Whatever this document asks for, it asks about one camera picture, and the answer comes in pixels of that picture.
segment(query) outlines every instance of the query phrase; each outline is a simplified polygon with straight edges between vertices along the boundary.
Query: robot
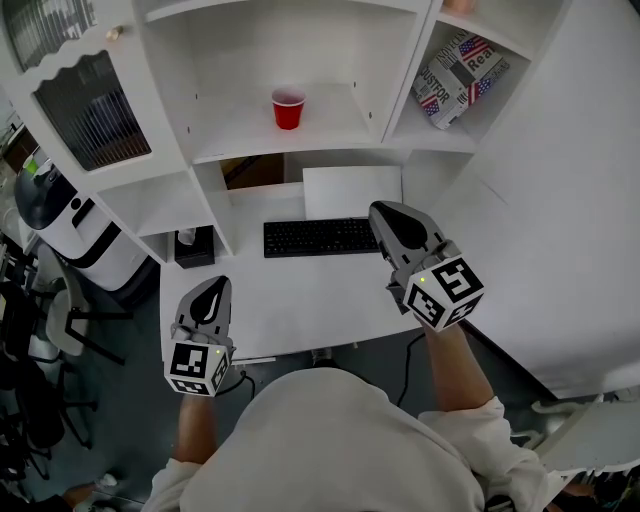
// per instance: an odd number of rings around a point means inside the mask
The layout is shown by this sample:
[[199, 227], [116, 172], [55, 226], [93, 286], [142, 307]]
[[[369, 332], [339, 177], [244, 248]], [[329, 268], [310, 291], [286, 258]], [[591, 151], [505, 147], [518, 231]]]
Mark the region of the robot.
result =
[[403, 315], [412, 311], [441, 331], [473, 312], [484, 287], [431, 217], [401, 203], [376, 201], [369, 223], [393, 267], [387, 290]]
[[[401, 203], [376, 201], [369, 222], [383, 258], [393, 268], [387, 290], [402, 314], [412, 311], [439, 331], [474, 310], [484, 287], [428, 215]], [[205, 281], [182, 298], [164, 367], [175, 391], [215, 396], [235, 350], [228, 337], [230, 322], [227, 277]]]

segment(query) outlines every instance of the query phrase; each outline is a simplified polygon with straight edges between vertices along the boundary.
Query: floor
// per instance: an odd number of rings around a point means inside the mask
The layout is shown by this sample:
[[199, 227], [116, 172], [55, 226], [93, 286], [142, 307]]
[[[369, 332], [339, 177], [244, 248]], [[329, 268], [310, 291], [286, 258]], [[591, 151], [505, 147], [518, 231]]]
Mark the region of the floor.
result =
[[[97, 294], [97, 309], [115, 311], [117, 306], [104, 294]], [[118, 499], [94, 495], [96, 500], [110, 499], [120, 511], [139, 510], [148, 497], [153, 475], [164, 466], [171, 451], [176, 430], [181, 395], [174, 393], [163, 377], [160, 359], [158, 293], [136, 308], [134, 320], [92, 323], [90, 334], [95, 341], [126, 358], [120, 367], [91, 351], [79, 358], [68, 358], [76, 370], [67, 379], [68, 397], [98, 401], [97, 412], [72, 412], [81, 432], [90, 436], [93, 448], [85, 450], [69, 434], [53, 448], [53, 460], [45, 462], [51, 479], [43, 481], [33, 469], [28, 470], [25, 488], [36, 499], [62, 493], [78, 485], [113, 472], [121, 484], [114, 490]], [[334, 349], [338, 364], [367, 378], [387, 392], [394, 402], [404, 379], [407, 343], [418, 331], [404, 333], [356, 345]], [[540, 390], [522, 378], [513, 365], [507, 364], [475, 339], [471, 346], [497, 395], [507, 408], [514, 429], [530, 428], [534, 415], [528, 406], [544, 398]], [[274, 363], [246, 366], [244, 369], [257, 384], [257, 393], [278, 377], [309, 367], [308, 353], [278, 358]], [[48, 365], [51, 378], [57, 367]], [[238, 368], [225, 377], [224, 386], [239, 378]], [[410, 414], [435, 409], [430, 383], [431, 371], [424, 344], [416, 343], [412, 351], [410, 381], [403, 408]], [[216, 398], [219, 436], [224, 440], [247, 405], [249, 383]], [[0, 395], [0, 402], [15, 407], [10, 392]]]

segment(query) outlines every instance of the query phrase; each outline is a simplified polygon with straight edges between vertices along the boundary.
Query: red plastic cup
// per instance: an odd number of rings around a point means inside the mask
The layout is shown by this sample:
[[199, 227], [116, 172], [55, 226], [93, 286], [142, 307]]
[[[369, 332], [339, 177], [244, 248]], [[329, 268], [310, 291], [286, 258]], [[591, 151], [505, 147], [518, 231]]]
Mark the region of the red plastic cup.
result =
[[276, 123], [283, 130], [293, 130], [300, 124], [300, 114], [307, 95], [296, 87], [280, 87], [271, 94]]

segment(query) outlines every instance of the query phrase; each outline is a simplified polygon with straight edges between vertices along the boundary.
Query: printed box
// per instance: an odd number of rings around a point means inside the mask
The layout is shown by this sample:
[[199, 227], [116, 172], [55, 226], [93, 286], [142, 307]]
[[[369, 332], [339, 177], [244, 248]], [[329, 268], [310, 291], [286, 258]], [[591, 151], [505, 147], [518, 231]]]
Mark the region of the printed box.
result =
[[444, 130], [509, 69], [491, 44], [460, 30], [413, 82], [431, 122]]

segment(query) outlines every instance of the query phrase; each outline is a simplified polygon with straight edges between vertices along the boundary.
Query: american flag print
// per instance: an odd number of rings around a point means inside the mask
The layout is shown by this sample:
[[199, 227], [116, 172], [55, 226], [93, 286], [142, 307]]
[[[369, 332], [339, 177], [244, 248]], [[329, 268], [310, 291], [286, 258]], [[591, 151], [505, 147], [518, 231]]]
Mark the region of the american flag print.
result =
[[469, 105], [473, 105], [478, 98], [491, 88], [491, 80], [478, 80], [467, 88], [467, 96], [469, 96]]
[[438, 98], [436, 98], [435, 94], [432, 94], [428, 98], [422, 100], [420, 105], [422, 105], [422, 108], [429, 117], [440, 112], [440, 108], [438, 107]]
[[480, 36], [473, 36], [468, 41], [465, 41], [460, 45], [460, 55], [462, 55], [462, 61], [467, 62], [479, 53], [482, 53], [487, 48], [490, 48], [487, 43]]

